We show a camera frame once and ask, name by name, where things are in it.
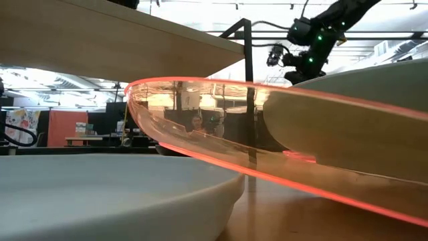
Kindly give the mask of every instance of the white ceramic plate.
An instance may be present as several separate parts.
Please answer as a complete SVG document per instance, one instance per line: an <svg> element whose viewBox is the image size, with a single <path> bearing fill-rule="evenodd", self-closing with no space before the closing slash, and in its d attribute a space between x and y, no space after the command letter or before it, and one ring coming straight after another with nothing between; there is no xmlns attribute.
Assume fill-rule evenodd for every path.
<svg viewBox="0 0 428 241"><path fill-rule="evenodd" d="M0 240L214 240L242 192L187 157L2 157Z"/></svg>

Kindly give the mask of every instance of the curved plastic sheet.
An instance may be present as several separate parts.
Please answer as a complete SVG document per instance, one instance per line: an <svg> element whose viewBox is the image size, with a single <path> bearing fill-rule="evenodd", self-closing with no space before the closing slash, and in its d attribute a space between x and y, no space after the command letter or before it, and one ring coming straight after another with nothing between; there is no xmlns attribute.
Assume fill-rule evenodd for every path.
<svg viewBox="0 0 428 241"><path fill-rule="evenodd" d="M139 127L166 148L428 227L427 113L187 77L139 80L125 93Z"/></svg>

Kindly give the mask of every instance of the robotic arm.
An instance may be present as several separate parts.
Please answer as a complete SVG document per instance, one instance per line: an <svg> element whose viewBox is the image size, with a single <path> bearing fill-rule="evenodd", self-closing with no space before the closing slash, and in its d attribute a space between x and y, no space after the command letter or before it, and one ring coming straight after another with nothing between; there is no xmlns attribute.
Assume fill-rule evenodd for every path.
<svg viewBox="0 0 428 241"><path fill-rule="evenodd" d="M275 66L281 60L284 66L296 67L296 71L287 72L285 79L298 84L300 82L324 76L321 71L334 44L346 41L344 32L360 21L364 14L380 0L338 0L320 15L307 19L294 20L287 40L298 46L310 46L308 51L298 56L284 55L283 48L274 46L267 59L268 66Z"/></svg>

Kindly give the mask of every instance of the person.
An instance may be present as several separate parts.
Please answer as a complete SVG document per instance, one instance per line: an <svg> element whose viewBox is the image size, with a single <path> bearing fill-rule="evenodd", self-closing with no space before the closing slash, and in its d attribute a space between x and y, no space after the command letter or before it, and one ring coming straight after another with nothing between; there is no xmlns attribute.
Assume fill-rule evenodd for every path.
<svg viewBox="0 0 428 241"><path fill-rule="evenodd" d="M202 127L202 118L199 115L195 115L192 118L192 131L198 131L200 133L207 134L207 130Z"/></svg>

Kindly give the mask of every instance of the red partition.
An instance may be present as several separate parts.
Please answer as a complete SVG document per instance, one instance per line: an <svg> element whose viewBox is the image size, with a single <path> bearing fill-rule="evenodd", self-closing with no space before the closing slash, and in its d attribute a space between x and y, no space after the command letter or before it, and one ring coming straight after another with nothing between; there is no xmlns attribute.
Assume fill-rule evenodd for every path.
<svg viewBox="0 0 428 241"><path fill-rule="evenodd" d="M63 147L67 145L66 137L75 136L77 122L87 123L88 113L51 110L49 115L47 146ZM81 144L82 143L78 141L73 142L73 145Z"/></svg>

